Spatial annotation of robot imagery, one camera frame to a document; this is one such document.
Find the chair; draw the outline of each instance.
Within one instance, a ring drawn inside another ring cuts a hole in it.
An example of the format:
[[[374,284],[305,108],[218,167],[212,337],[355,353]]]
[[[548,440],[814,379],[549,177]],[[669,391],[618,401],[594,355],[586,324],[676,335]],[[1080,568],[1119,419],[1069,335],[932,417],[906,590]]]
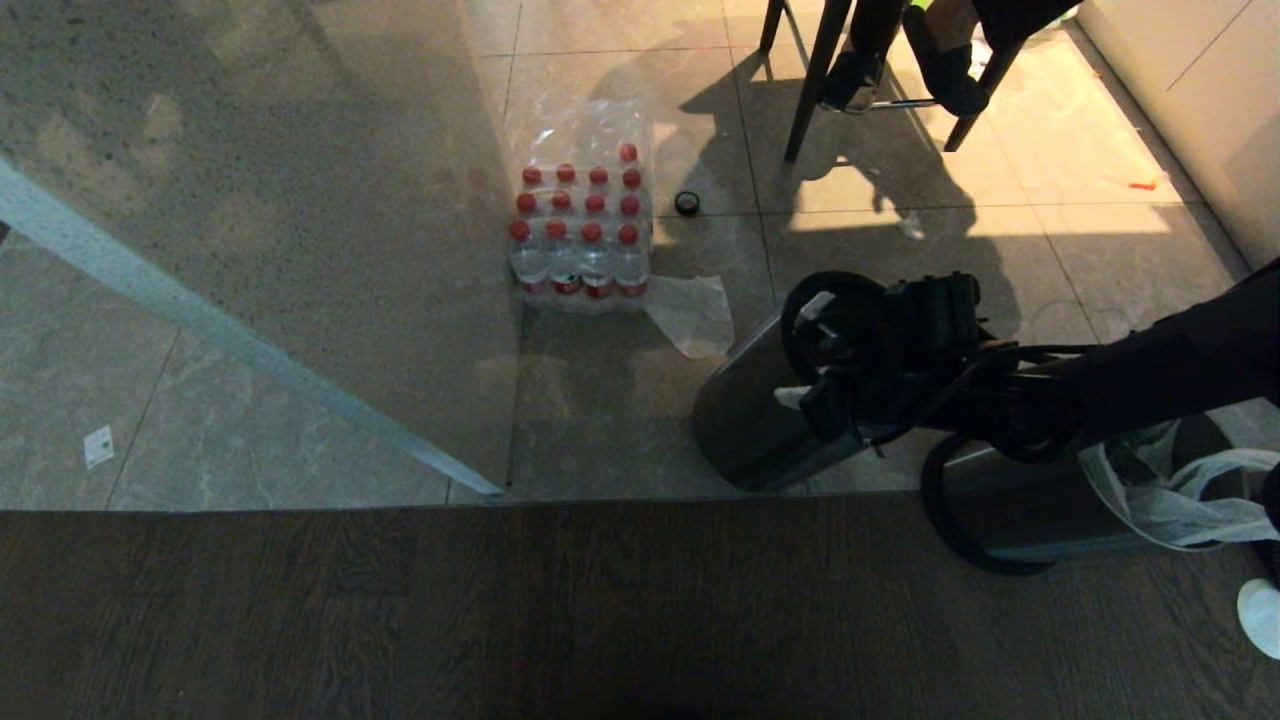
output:
[[[859,0],[861,6],[864,3],[874,3],[874,18],[881,24],[881,27],[870,28],[865,35],[874,38],[874,41],[881,45],[878,49],[882,53],[888,50],[890,44],[897,35],[899,27],[902,24],[902,10],[906,9],[906,0]],[[809,69],[805,72],[804,87],[800,90],[800,102],[796,106],[796,117],[791,123],[791,137],[787,140],[786,160],[788,163],[795,163],[796,158],[800,155],[800,145],[804,143],[805,132],[809,129],[809,120],[813,118],[813,110],[818,105],[818,96],[822,94],[823,81],[827,78],[827,70],[831,68],[831,60],[836,54],[836,46],[840,44],[840,32],[845,27],[845,22],[849,18],[849,9],[854,4],[854,0],[826,0],[826,5],[822,9],[822,20],[818,24],[818,37],[813,42],[813,54],[809,58]],[[773,38],[778,33],[778,23],[782,20],[782,13],[786,12],[787,15],[794,15],[791,6],[787,0],[769,0],[769,9],[764,15],[764,31],[760,33],[760,54],[768,55],[769,50],[773,49]],[[863,22],[863,18],[855,18],[858,23]],[[987,63],[986,69],[982,72],[982,77],[978,78],[978,83],[987,91],[987,94],[993,94],[996,86],[1000,81],[1005,78],[1005,73],[1014,64],[1014,58],[1018,56],[1018,51],[1021,50],[1023,44],[1001,51],[995,53],[991,60]],[[879,101],[870,106],[870,110],[904,110],[910,108],[927,108],[929,105],[937,105],[937,101],[932,97],[920,100],[888,100]],[[956,119],[955,127],[951,129],[951,135],[947,137],[947,142],[943,146],[943,151],[955,152],[960,149],[960,143],[969,135],[973,124],[978,122],[978,115],[972,115],[968,118]]]

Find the water bottle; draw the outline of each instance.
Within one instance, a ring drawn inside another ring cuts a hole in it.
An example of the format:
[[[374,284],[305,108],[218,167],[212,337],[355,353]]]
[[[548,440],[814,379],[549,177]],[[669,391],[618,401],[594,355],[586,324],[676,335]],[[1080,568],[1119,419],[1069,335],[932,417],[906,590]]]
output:
[[[632,224],[618,228],[618,250],[613,266],[618,292],[637,304],[649,290],[649,252],[640,245],[640,232]]]
[[[613,251],[604,242],[604,231],[599,223],[582,224],[582,249],[579,251],[577,264],[588,297],[608,297],[613,290]]]
[[[511,238],[516,241],[511,247],[511,270],[526,293],[541,293],[547,290],[549,270],[547,250],[525,220],[511,223],[509,229]]]
[[[573,295],[582,287],[577,274],[577,258],[573,254],[573,238],[568,236],[564,220],[547,223],[547,259],[550,265],[552,287],[558,295]]]

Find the trash can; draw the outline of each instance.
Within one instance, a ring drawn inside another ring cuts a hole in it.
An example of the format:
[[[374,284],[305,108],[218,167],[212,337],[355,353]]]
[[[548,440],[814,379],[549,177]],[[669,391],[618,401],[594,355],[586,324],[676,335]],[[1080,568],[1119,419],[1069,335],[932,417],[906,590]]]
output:
[[[824,331],[844,341],[869,338],[884,286],[852,273],[818,273],[797,284],[698,393],[691,419],[698,446],[721,477],[742,489],[783,489],[865,447],[847,432],[850,419],[838,402],[801,410],[776,392],[818,380],[812,357],[833,334],[806,336],[797,328],[805,325],[801,310],[824,292]]]
[[[1174,437],[1174,469],[1230,447],[1208,416],[1184,418]],[[1116,465],[1116,471],[1124,477],[1125,469]],[[1183,547],[1143,533],[1111,510],[1075,454],[1028,465],[986,443],[951,436],[925,460],[920,493],[942,539],[963,559],[997,574],[1034,574],[1091,556],[1196,552],[1224,544]]]

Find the tile floor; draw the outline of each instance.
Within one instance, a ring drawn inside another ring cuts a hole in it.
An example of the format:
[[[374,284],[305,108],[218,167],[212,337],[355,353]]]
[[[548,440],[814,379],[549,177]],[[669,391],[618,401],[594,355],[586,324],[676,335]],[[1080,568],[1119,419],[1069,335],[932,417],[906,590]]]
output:
[[[805,274],[961,269],[983,314],[1025,342],[1115,340],[1245,272],[1194,184],[1070,23],[1029,42],[956,154],[938,109],[819,113],[782,161],[822,0],[754,51],[765,0],[471,0],[477,72],[527,147],[548,99],[644,100],[654,124],[658,274],[723,278],[737,336]],[[796,37],[804,38],[796,42]],[[923,83],[899,38],[886,94]],[[575,140],[557,151],[572,152]],[[1155,191],[1130,182],[1157,181]],[[704,214],[668,213],[692,190]],[[923,240],[897,220],[914,215]],[[529,311],[509,493],[481,498],[198,338],[129,306],[28,241],[0,245],[0,507],[230,510],[736,495],[698,454],[684,359],[644,315]],[[1217,416],[1280,448],[1263,402]],[[110,423],[116,457],[84,470]],[[915,487],[918,430],[792,492]]]

